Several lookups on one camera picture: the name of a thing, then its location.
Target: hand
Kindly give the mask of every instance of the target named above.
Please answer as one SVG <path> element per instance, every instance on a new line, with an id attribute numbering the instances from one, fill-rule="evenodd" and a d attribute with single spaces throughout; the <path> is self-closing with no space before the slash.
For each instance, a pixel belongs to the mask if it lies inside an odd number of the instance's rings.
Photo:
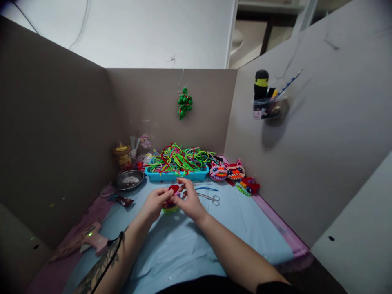
<path id="1" fill-rule="evenodd" d="M 170 201 L 178 205 L 194 222 L 197 223 L 204 219 L 204 217 L 208 215 L 208 212 L 201 205 L 199 196 L 197 195 L 192 182 L 188 179 L 177 178 L 177 183 L 183 184 L 178 190 L 179 192 L 184 189 L 186 190 L 183 193 L 182 199 L 178 196 L 173 196 L 170 198 Z"/>
<path id="2" fill-rule="evenodd" d="M 173 190 L 159 188 L 148 194 L 139 214 L 152 223 L 159 218 L 163 204 L 173 196 Z"/>

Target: green hanging ornament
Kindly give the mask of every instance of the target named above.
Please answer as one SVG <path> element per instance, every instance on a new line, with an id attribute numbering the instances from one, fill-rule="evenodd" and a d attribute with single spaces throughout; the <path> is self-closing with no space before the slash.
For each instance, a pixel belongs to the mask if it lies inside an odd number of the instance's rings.
<path id="1" fill-rule="evenodd" d="M 183 93 L 180 95 L 180 99 L 178 100 L 178 104 L 180 105 L 180 109 L 178 110 L 180 120 L 184 118 L 187 111 L 192 110 L 192 103 L 192 97 L 188 96 L 188 89 L 184 88 Z"/>

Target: black sleeve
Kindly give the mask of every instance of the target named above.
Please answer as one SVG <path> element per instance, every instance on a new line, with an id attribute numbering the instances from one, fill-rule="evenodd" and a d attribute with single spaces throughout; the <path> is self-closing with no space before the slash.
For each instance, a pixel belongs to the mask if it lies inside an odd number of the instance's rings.
<path id="1" fill-rule="evenodd" d="M 159 292 L 159 294 L 184 294 L 187 292 L 199 294 L 251 294 L 227 277 L 203 276 L 196 280 L 186 281 L 173 285 Z M 257 294 L 301 294 L 296 288 L 282 283 L 269 282 L 257 286 Z"/>
<path id="2" fill-rule="evenodd" d="M 256 294 L 301 294 L 293 286 L 283 282 L 268 282 L 257 286 Z"/>

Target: forearm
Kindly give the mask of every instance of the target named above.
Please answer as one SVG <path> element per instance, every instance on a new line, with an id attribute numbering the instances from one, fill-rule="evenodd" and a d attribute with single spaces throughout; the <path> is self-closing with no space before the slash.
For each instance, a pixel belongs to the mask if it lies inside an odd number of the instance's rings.
<path id="1" fill-rule="evenodd" d="M 270 281 L 288 283 L 259 253 L 228 230 L 214 217 L 206 214 L 196 220 L 227 275 L 252 293 L 257 286 Z"/>
<path id="2" fill-rule="evenodd" d="M 125 229 L 124 237 L 117 253 L 115 254 L 120 240 L 117 240 L 110 246 L 108 251 L 76 288 L 75 293 L 91 293 L 114 254 L 113 262 L 94 293 L 118 293 L 123 288 L 131 272 L 151 225 L 152 221 L 146 219 L 142 214 L 138 214 Z"/>

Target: blue plastic basket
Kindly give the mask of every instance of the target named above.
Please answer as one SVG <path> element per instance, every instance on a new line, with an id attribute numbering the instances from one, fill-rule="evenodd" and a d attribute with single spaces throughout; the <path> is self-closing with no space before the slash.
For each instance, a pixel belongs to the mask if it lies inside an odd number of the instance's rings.
<path id="1" fill-rule="evenodd" d="M 154 163 L 155 158 L 151 159 L 150 163 Z M 175 182 L 177 181 L 177 178 L 179 177 L 178 174 L 170 172 L 170 173 L 162 173 L 160 175 L 159 173 L 156 172 L 150 172 L 152 167 L 146 168 L 144 173 L 148 175 L 150 182 Z M 205 169 L 203 171 L 196 171 L 196 172 L 191 172 L 189 175 L 184 176 L 183 178 L 190 179 L 191 181 L 203 181 L 205 180 L 206 175 L 209 173 L 209 167 L 206 165 Z"/>

